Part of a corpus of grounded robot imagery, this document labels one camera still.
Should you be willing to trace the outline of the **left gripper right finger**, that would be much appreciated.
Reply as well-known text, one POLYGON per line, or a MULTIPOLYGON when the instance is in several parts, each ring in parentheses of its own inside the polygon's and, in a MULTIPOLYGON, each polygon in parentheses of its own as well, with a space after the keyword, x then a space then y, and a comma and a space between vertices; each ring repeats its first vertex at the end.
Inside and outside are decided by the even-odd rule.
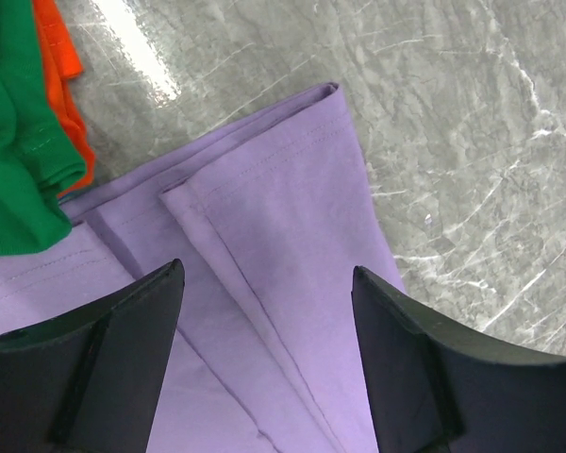
POLYGON ((369 269, 352 304, 382 452, 566 452, 566 357, 478 332, 369 269))

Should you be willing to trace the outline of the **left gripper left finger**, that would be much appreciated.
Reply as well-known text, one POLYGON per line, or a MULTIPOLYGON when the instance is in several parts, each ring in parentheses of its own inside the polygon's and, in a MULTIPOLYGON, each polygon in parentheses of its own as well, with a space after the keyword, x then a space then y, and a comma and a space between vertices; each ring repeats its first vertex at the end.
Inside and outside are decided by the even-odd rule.
POLYGON ((143 452, 184 291, 173 260, 0 335, 0 452, 143 452))

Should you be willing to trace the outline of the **purple t-shirt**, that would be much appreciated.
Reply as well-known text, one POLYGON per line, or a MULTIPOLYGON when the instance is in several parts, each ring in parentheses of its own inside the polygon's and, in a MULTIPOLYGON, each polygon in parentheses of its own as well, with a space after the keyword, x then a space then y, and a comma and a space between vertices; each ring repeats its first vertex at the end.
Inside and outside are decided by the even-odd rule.
POLYGON ((358 265, 402 280, 342 89, 316 86, 64 205, 71 233, 0 259, 0 334, 186 273, 152 452, 374 452, 358 265))

